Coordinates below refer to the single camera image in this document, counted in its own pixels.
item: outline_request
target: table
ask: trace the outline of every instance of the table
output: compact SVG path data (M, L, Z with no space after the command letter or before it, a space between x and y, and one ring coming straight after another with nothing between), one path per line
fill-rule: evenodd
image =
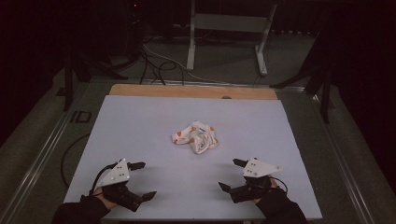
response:
M232 15L203 14L195 12L195 0L191 0L190 45L187 58L187 69L193 70L195 59L195 29L240 31L261 33L262 41L255 47L259 71L262 76L268 74L262 50L270 32L271 23L277 4L273 4L266 18Z
M224 95L233 99L220 99ZM249 95L258 99L248 100ZM195 119L213 125L219 139L218 147L201 155L194 154L188 145L171 141L172 133ZM288 185L289 197L308 218L321 218L274 91L115 85L102 105L64 201L78 201L103 167L125 158L146 163L144 169L131 172L129 190L139 195L156 190L157 194L142 203L136 213L117 207L107 219L261 219L264 216L254 203L233 203L218 184L232 188L243 185L242 168L233 165L233 159L253 157L282 166L283 171L274 176Z

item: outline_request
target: floor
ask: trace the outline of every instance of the floor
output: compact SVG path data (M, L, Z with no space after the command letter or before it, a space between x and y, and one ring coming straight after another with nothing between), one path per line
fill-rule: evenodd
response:
M190 72L182 67L187 62L186 36L173 40L147 36L150 41L143 50L151 55L152 65L148 64L143 83L162 84L155 71L167 85L268 88L296 75L315 41L309 35L271 34L264 52L268 76L263 77L254 55L257 36L208 36L197 39L196 62ZM114 63L122 60L113 58ZM75 101L68 113L63 112L64 98L56 96L64 86L64 72L55 77L53 88L0 149L1 223L50 223L63 202L66 184L72 179L104 97L114 83L139 83L145 67L146 61L140 58L120 70L128 77L126 81L92 69L90 83L76 82ZM318 113L317 98L303 92L306 81L300 80L276 94L288 114L323 215L323 219L311 222L396 223L395 195L336 87L332 87L330 124L326 124ZM75 112L92 116L87 122L77 122L73 119Z

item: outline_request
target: crumpled cloth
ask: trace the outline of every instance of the crumpled cloth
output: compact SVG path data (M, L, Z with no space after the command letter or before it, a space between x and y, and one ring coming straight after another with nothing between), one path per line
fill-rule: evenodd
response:
M215 136L215 129L199 120L194 121L186 129L172 134L172 141L177 145L189 143L197 154L215 148L219 144Z

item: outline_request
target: white plastic part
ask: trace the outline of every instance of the white plastic part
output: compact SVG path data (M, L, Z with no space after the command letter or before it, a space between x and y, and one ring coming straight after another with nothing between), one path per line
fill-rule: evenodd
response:
M128 163L125 159L120 161L105 177L99 181L97 187L117 184L129 180Z
M271 175L281 170L282 168L280 166L276 166L264 161L258 161L256 159L250 159L247 161L247 165L244 168L243 176L262 177L265 175Z

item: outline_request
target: wooden edge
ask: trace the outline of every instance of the wooden edge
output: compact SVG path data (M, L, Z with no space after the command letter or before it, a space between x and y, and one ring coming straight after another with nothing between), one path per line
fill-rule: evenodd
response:
M272 89L115 84L109 95L277 100Z

